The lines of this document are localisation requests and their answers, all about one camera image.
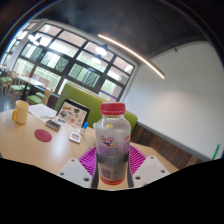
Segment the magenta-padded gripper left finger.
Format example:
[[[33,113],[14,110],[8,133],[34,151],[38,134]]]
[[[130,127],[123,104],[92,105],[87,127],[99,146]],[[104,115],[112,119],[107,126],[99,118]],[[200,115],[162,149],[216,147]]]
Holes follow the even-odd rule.
[[[58,172],[58,176],[84,188],[98,187],[96,148],[88,149],[79,158],[71,158]]]

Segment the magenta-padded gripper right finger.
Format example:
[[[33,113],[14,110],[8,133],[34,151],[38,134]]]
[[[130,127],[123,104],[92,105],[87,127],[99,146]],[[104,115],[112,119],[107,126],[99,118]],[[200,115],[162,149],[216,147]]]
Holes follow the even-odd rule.
[[[127,181],[130,188],[140,188],[169,175],[155,155],[146,156],[130,147]]]

